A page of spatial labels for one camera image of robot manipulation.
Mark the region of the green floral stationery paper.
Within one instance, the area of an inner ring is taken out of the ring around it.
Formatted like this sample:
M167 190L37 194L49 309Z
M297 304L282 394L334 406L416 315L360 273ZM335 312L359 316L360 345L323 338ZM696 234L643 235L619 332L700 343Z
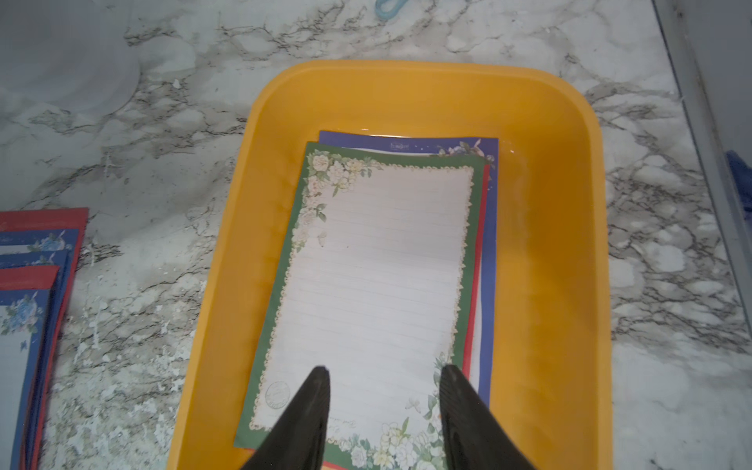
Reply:
M487 176L473 154L307 144L237 448L259 448L323 366L326 463L446 467L440 372L469 352Z

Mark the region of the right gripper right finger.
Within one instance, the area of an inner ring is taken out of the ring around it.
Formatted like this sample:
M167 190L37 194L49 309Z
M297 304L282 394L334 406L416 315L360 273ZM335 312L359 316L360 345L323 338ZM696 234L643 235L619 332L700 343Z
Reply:
M449 470L533 470L497 423L461 370L442 368L439 405L446 468Z

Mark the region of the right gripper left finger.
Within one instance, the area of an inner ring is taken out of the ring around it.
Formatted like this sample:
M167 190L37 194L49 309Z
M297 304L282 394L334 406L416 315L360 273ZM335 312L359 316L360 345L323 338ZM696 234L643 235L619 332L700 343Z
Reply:
M242 469L321 469L330 397L329 371L324 366L317 366Z

